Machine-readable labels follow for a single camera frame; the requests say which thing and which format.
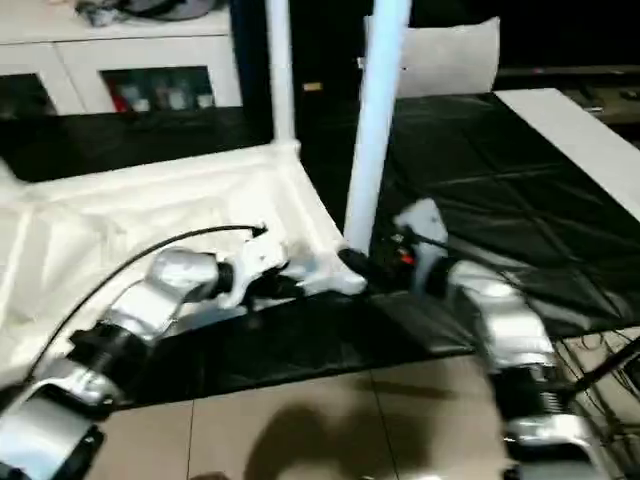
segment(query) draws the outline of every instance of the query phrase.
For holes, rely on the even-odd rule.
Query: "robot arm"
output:
[[[284,247],[269,232],[225,262],[183,248],[159,253],[146,276],[127,288],[96,325],[75,332],[56,359],[0,416],[0,479],[84,477],[105,420],[134,387],[154,347],[187,302],[215,298],[233,308],[263,273],[283,267]]]
[[[612,477],[586,420],[566,401],[563,372],[540,316],[504,275],[478,263],[452,259],[436,244],[446,229],[432,200],[403,212],[398,227],[434,240],[405,245],[415,265],[411,288],[441,297],[473,332],[496,406],[503,439],[516,466],[509,480],[605,480]]]

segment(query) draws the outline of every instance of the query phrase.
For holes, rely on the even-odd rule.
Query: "black table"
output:
[[[357,113],[347,104],[299,115],[302,163],[339,226]],[[0,156],[36,182],[263,144],[271,128],[262,115],[234,108],[4,122],[0,138]],[[437,200],[458,244],[526,265],[518,278],[552,335],[637,323],[640,224],[493,95],[398,102],[375,258],[385,256],[390,219],[422,196]],[[169,338],[139,403],[472,351],[470,335],[448,328],[437,308],[425,316],[429,342],[418,343],[403,327],[405,302],[325,293]]]

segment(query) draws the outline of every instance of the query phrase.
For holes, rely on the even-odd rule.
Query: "floor tile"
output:
[[[368,372],[197,400],[190,477],[395,479]]]
[[[474,357],[372,372],[400,480],[495,480],[509,464]]]
[[[187,478],[192,413],[193,402],[181,402],[115,414],[88,480]]]

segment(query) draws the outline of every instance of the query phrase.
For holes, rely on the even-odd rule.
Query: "white pole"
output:
[[[267,1],[274,141],[295,140],[291,25],[288,0]]]
[[[411,0],[376,0],[373,8],[344,228],[347,243],[364,253],[369,253],[410,12]]]

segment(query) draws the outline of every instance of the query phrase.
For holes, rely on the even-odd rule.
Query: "white cabinet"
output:
[[[229,36],[63,42],[87,113],[241,104]]]
[[[0,45],[0,118],[84,111],[52,44]]]
[[[230,24],[91,28],[71,3],[0,0],[0,118],[240,105]]]

